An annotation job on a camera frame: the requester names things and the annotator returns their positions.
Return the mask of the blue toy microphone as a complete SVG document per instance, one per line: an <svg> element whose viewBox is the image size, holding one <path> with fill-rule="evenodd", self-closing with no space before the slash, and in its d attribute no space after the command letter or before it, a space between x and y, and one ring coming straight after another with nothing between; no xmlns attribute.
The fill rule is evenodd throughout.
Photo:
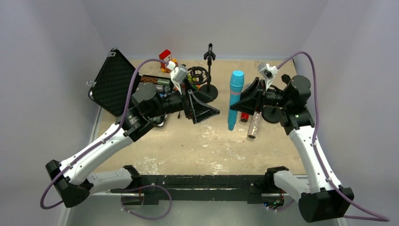
<svg viewBox="0 0 399 226"><path fill-rule="evenodd" d="M233 131L237 122L236 110L231 110L230 107L240 100L240 95L244 87L245 74L243 71L235 70L231 74L230 78L230 97L228 105L228 130Z"/></svg>

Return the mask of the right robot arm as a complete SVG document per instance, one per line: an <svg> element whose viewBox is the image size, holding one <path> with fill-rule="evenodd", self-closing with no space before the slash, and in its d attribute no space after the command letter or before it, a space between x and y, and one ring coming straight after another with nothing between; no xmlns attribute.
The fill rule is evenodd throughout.
<svg viewBox="0 0 399 226"><path fill-rule="evenodd" d="M316 125L306 106L311 96L311 82L301 75L290 78L284 74L282 80L286 87L272 90L266 89L265 81L256 77L230 109L250 115L264 106L280 109L280 124L300 155L308 182L299 180L281 166L267 169L264 187L289 194L308 223L342 218L354 193L351 188L342 186L318 146Z"/></svg>

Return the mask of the silver glitter microphone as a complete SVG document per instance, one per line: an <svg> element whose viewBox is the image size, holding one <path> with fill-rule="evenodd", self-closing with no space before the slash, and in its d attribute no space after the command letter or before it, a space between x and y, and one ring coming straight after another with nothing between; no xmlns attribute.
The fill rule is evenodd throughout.
<svg viewBox="0 0 399 226"><path fill-rule="evenodd" d="M259 123L261 119L262 119L261 113L254 112L247 132L248 138L255 139L257 137Z"/></svg>

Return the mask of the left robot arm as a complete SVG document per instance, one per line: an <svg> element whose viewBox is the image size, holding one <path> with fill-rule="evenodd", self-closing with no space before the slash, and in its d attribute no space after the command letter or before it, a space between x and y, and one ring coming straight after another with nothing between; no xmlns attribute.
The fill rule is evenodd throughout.
<svg viewBox="0 0 399 226"><path fill-rule="evenodd" d="M131 95L131 103L125 116L118 117L83 150L63 161L51 160L46 164L52 185L65 207L75 207L97 192L128 189L139 184L140 175L133 166L105 173L93 171L153 129L152 118L184 111L186 118L197 124L220 113L196 97L194 90L184 88L161 97L153 83L140 83Z"/></svg>

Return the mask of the black round-base mic stand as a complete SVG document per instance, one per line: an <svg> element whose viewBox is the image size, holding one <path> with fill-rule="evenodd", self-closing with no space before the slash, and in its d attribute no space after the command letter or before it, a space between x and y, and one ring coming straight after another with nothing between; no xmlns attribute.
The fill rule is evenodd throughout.
<svg viewBox="0 0 399 226"><path fill-rule="evenodd" d="M275 85L270 85L267 89L268 92L272 92L273 94L283 94L283 90ZM281 107L280 106L271 106L271 105L264 105L262 109L261 116L262 118L271 124L279 123L281 115Z"/></svg>

